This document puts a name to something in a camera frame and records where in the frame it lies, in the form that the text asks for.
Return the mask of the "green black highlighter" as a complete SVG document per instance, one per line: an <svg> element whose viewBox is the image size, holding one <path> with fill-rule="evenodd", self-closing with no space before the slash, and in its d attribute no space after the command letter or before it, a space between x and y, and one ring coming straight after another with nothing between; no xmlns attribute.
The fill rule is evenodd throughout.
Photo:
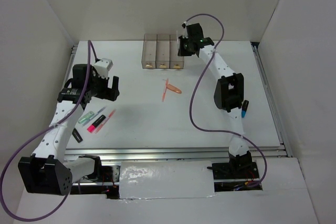
<svg viewBox="0 0 336 224"><path fill-rule="evenodd" d="M79 134L79 132L76 129L73 129L72 135L73 135L74 139L77 141L77 143L81 143L83 141L83 138L81 137L81 135Z"/></svg>

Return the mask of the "blue black highlighter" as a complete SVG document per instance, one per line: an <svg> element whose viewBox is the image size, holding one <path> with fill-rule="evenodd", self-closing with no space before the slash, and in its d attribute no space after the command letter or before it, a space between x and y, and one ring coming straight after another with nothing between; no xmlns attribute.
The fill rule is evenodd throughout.
<svg viewBox="0 0 336 224"><path fill-rule="evenodd" d="M247 109L248 109L248 106L249 106L249 101L248 100L244 100L243 101L243 105L242 105L242 112L241 112L242 118L245 117Z"/></svg>

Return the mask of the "pink black highlighter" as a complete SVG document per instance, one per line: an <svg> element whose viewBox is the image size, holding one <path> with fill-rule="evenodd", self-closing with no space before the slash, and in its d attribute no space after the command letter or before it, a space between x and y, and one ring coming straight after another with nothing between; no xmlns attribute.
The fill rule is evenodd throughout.
<svg viewBox="0 0 336 224"><path fill-rule="evenodd" d="M92 133L105 119L106 119L106 116L101 115L87 128L87 131L89 133Z"/></svg>

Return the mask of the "yellow pen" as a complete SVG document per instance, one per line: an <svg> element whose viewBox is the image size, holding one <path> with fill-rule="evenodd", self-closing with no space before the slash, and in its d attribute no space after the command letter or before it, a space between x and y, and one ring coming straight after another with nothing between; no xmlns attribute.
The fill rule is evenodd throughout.
<svg viewBox="0 0 336 224"><path fill-rule="evenodd" d="M179 45L179 54L180 54L183 48L183 35L178 36L178 45Z"/></svg>

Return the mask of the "blue transparent pen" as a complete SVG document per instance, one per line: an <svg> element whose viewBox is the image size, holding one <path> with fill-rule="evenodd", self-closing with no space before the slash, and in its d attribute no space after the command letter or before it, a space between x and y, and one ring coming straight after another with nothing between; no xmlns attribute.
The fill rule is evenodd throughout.
<svg viewBox="0 0 336 224"><path fill-rule="evenodd" d="M106 106L102 107L98 112L94 113L92 116L90 116L87 120L85 120L82 124L82 127L86 126L91 120L93 120L95 117L97 117L100 113L102 113L106 109Z"/></svg>

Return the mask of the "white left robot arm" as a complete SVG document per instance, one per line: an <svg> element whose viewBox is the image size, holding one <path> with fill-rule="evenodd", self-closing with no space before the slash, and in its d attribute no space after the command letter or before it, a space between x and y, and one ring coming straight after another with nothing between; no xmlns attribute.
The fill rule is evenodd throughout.
<svg viewBox="0 0 336 224"><path fill-rule="evenodd" d="M97 156L82 155L75 161L65 161L64 155L75 126L86 105L93 97L115 101L119 96L119 78L113 77L108 87L109 59L98 60L93 65L76 64L72 78L60 91L51 129L30 157L22 157L18 169L29 193L66 195L72 184L83 177L99 181L103 177L101 160Z"/></svg>

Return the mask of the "orange pen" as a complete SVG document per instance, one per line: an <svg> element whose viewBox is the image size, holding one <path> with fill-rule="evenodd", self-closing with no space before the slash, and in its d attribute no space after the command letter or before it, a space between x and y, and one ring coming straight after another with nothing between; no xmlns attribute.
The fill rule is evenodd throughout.
<svg viewBox="0 0 336 224"><path fill-rule="evenodd" d="M164 85L164 90L163 90L163 95L162 95L162 102L164 102L164 100L165 100L165 96L166 96L166 91L167 91L167 85L168 85L168 83L169 83L169 79L167 78L167 79L165 80L165 85Z"/></svg>
<svg viewBox="0 0 336 224"><path fill-rule="evenodd" d="M97 134L103 128L103 126L109 121L109 119L115 114L115 112L116 112L116 109L111 111L111 113L107 116L107 118L105 118L103 122L96 128L94 132L95 134Z"/></svg>

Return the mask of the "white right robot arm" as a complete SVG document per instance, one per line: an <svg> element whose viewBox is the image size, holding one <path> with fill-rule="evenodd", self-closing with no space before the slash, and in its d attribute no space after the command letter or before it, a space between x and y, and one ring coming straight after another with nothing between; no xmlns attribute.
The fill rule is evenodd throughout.
<svg viewBox="0 0 336 224"><path fill-rule="evenodd" d="M178 37L178 55L187 57L197 55L213 74L216 82L214 103L216 107L227 113L232 135L229 141L229 172L235 178L242 177L252 165L252 158L243 135L241 111L244 101L244 76L236 73L228 66L223 57L215 49L209 37L204 37L199 23L183 23L184 34Z"/></svg>

